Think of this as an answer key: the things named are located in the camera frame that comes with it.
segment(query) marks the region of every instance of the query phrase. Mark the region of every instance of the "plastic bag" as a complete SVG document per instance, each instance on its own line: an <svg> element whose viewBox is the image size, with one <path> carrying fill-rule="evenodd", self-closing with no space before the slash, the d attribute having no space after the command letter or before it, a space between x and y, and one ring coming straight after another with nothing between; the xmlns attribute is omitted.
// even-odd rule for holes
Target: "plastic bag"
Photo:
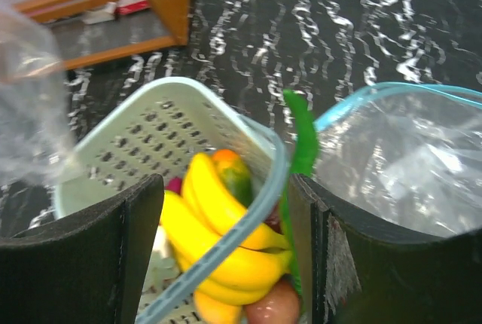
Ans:
<svg viewBox="0 0 482 324"><path fill-rule="evenodd" d="M0 2L0 185L53 185L80 173L64 80L50 31Z"/></svg>
<svg viewBox="0 0 482 324"><path fill-rule="evenodd" d="M316 180L337 196L439 237L482 226L482 94L377 84L316 125Z"/></svg>

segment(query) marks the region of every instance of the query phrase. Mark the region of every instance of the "yellow banana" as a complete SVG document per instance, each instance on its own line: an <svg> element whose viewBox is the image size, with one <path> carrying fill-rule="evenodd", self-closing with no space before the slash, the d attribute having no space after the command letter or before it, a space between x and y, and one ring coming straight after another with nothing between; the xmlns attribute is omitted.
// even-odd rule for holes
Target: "yellow banana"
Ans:
<svg viewBox="0 0 482 324"><path fill-rule="evenodd" d="M189 171L186 173L186 176L184 177L184 180L182 182L181 196L182 198L184 198L185 203L191 209L193 214L201 221L201 223L203 223L206 227L214 230L214 228L206 220L203 212L200 209L200 205L198 204L198 200L196 197L196 192L194 192L193 189L191 174Z"/></svg>
<svg viewBox="0 0 482 324"><path fill-rule="evenodd" d="M218 234L225 235L246 214L247 209L225 188L207 154L201 152L194 155L188 175L204 217ZM285 237L264 223L260 224L241 246L252 250L289 248Z"/></svg>
<svg viewBox="0 0 482 324"><path fill-rule="evenodd" d="M194 306L207 324L239 324L243 317L243 308L228 305L196 290L193 294Z"/></svg>
<svg viewBox="0 0 482 324"><path fill-rule="evenodd" d="M175 251L175 259L182 272L185 272L192 266L192 264L183 258L177 251ZM247 305L264 298L271 288L267 287L262 290L249 292L245 290L235 290L207 278L196 288L196 290L209 295L211 298L220 301L221 303L229 305Z"/></svg>
<svg viewBox="0 0 482 324"><path fill-rule="evenodd" d="M178 194L166 191L161 224L174 249L196 262L220 239L188 209ZM266 253L236 248L209 276L232 289L257 291L271 287L285 273L291 252Z"/></svg>

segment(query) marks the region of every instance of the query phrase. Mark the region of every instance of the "wooden furniture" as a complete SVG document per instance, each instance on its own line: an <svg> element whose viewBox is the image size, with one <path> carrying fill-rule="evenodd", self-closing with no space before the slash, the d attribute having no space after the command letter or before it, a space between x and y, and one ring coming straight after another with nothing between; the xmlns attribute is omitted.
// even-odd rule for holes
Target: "wooden furniture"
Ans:
<svg viewBox="0 0 482 324"><path fill-rule="evenodd" d="M14 7L18 11L29 15L33 20L39 23L45 23L49 20L68 17L100 7L107 2L116 1L117 0L28 0L15 4ZM160 19L163 27L167 31L165 36L155 36L133 44L129 44L127 41L124 46L116 46L104 51L90 53L86 56L66 59L66 68L75 69L162 47L186 45L188 43L188 9L190 0L148 1L151 6L151 11Z"/></svg>

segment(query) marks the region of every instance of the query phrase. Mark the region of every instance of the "green vegetable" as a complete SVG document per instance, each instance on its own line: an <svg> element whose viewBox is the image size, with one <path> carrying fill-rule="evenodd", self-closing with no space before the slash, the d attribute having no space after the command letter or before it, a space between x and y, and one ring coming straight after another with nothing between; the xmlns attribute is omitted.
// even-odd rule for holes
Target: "green vegetable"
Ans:
<svg viewBox="0 0 482 324"><path fill-rule="evenodd" d="M284 90L283 96L286 104L291 109L291 113L294 117L294 125L297 131L297 141L294 147L293 158L291 159L289 174L301 173L305 176L311 177L313 165L316 157L318 157L319 152L318 137L313 124L313 115L308 110L307 101L301 95L296 94L292 90ZM294 288L298 295L303 299L300 272L297 264L297 255L296 250L294 249L293 229L288 211L286 188L283 192L279 211L281 216L282 232L286 236L286 239L291 246L291 250L293 251L293 259L290 263L290 271L291 275L293 276Z"/></svg>

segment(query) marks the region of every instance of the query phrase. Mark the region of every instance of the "marble surface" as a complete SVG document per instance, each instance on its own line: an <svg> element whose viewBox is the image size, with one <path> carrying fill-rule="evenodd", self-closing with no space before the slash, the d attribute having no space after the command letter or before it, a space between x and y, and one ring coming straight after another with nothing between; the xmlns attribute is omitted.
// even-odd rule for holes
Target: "marble surface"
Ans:
<svg viewBox="0 0 482 324"><path fill-rule="evenodd" d="M194 0L188 47L69 73L70 127L81 139L141 85L183 75L291 144L285 87L315 115L378 81L480 90L481 21L482 0ZM0 218L7 237L52 220L49 189L2 187Z"/></svg>

